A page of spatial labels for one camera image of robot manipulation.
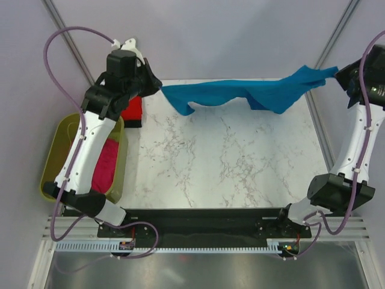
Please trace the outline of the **blue t shirt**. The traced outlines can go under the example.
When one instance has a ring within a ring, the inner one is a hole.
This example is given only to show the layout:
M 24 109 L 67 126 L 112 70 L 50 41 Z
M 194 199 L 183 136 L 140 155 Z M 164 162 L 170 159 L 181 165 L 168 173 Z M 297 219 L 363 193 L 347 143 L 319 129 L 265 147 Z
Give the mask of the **blue t shirt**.
M 198 84 L 168 85 L 161 91 L 181 115 L 194 112 L 193 102 L 205 107 L 224 105 L 235 98 L 247 100 L 251 110 L 267 110 L 283 114 L 306 92 L 326 84 L 339 69 L 311 69 L 306 65 L 294 74 L 274 81 L 222 80 Z

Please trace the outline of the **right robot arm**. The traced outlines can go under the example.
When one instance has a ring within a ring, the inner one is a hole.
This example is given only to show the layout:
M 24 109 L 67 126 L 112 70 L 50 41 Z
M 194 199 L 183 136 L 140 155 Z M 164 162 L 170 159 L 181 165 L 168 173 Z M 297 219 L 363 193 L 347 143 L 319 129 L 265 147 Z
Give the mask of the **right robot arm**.
M 315 176 L 307 196 L 283 209 L 276 231 L 289 237 L 313 216 L 350 216 L 374 197 L 368 185 L 369 163 L 378 130 L 384 121 L 384 46 L 373 45 L 361 59 L 334 76 L 349 97 L 350 124 L 330 172 Z

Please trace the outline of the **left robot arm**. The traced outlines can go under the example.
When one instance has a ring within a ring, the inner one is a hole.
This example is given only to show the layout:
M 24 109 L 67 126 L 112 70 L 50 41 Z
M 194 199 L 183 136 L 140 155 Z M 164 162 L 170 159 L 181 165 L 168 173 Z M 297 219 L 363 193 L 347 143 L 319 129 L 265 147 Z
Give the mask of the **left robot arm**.
M 162 83 L 149 62 L 136 48 L 120 48 L 106 58 L 104 71 L 86 92 L 81 104 L 81 120 L 67 159 L 54 181 L 43 191 L 88 217 L 111 224 L 111 230 L 125 237 L 132 230 L 126 211 L 102 193 L 91 181 L 102 148 L 129 101 L 154 95 Z

